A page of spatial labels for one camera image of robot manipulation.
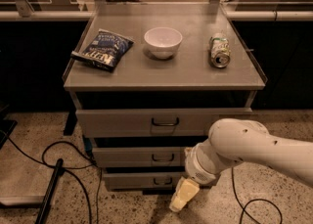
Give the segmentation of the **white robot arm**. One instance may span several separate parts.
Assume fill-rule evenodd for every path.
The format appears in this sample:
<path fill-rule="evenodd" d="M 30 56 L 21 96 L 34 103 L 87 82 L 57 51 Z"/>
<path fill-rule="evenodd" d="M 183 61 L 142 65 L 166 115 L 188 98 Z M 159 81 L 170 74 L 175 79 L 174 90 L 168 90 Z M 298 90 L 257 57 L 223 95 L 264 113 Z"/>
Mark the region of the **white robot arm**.
<path fill-rule="evenodd" d="M 313 143 L 274 136 L 254 120 L 215 121 L 205 141 L 185 150 L 185 171 L 169 208 L 178 212 L 220 173 L 243 162 L 261 164 L 313 186 Z"/>

